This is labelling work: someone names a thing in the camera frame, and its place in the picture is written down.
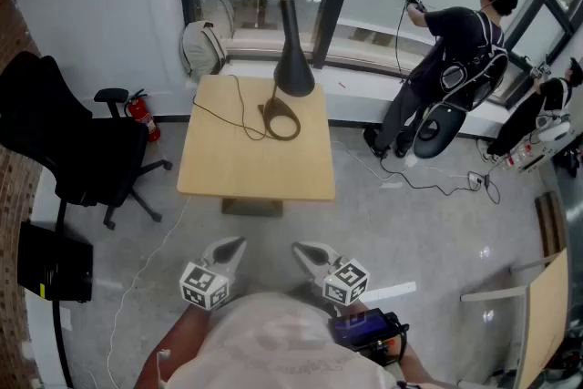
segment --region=black lamp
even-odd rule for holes
[[[259,105],[259,111],[263,115],[265,128],[275,139],[289,141],[300,134],[302,125],[300,120],[293,113],[293,110],[281,99],[275,97],[277,88],[286,94],[294,97],[308,96],[314,89],[315,82],[313,74],[303,55],[300,46],[300,33],[298,31],[298,19],[295,14],[295,3],[293,0],[280,1],[281,17],[283,19],[283,32],[285,33],[285,44],[281,53],[280,62],[275,67],[273,79],[273,94],[265,103]],[[288,117],[295,122],[295,132],[283,137],[271,129],[271,121],[276,117]]]

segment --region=gray floor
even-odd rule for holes
[[[161,151],[175,168],[156,170],[136,185],[164,215],[160,224],[133,200],[116,211],[113,232],[102,225],[105,207],[67,210],[67,225],[95,247],[94,299],[64,304],[72,322],[72,331],[64,330],[66,352],[78,386],[93,387],[85,366],[99,387],[113,387],[106,357],[121,295],[187,202],[176,191],[186,127],[162,124],[159,147],[150,145],[147,161],[158,159]],[[331,133],[333,140],[342,141],[381,174],[361,130],[332,128]],[[507,286],[517,279],[507,274],[508,265],[541,256],[534,207],[534,197],[543,191],[539,176],[496,169],[493,181],[502,202],[495,206],[483,189],[446,198],[436,189],[382,188],[383,183],[342,146],[333,143],[332,156],[336,201],[289,202],[282,219],[223,216],[220,200],[189,200],[181,223],[138,278],[118,316],[111,370],[121,389],[133,387],[151,349],[186,308],[178,280],[187,262],[209,242],[230,235],[249,240],[243,269],[263,289],[283,290],[302,280],[290,254],[290,245],[297,240],[323,241],[358,259],[372,274],[370,289],[415,281],[416,292],[377,306],[395,311],[411,325],[410,343],[430,373],[449,383],[459,379],[481,383],[500,367],[508,345],[520,335],[520,303],[517,299],[461,303],[459,294],[476,287]],[[479,158],[473,140],[460,138],[438,158],[423,163],[449,174],[470,169],[485,173],[490,167]],[[390,157],[385,166],[401,170],[403,162]],[[444,189],[466,184],[419,165],[407,175],[413,183],[439,183]],[[401,179],[395,176],[391,181]]]

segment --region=lamp base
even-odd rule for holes
[[[273,96],[265,103],[264,106],[263,104],[259,104],[258,108],[263,115],[263,123],[265,124],[265,128],[273,138],[278,139],[279,141],[291,141],[300,134],[300,131],[302,130],[302,124],[300,123],[298,116],[296,116],[293,113],[293,110],[290,109],[290,106],[288,106],[281,99]],[[295,123],[295,132],[292,135],[286,137],[275,133],[271,129],[271,121],[276,117],[291,118],[291,120],[293,120]]]

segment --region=fire extinguisher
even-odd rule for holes
[[[146,102],[144,102],[143,97],[147,96],[146,93],[142,93],[143,89],[140,89],[135,95],[130,96],[128,98],[128,102],[124,106],[124,113],[126,117],[129,117],[129,113],[131,117],[134,118],[139,123],[143,123],[148,127],[148,141],[156,141],[160,138],[160,129],[156,127],[154,123],[154,119],[152,115],[148,111],[148,107],[146,106]]]

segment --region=black speaker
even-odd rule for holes
[[[88,302],[93,283],[93,246],[22,222],[17,280],[49,301]]]

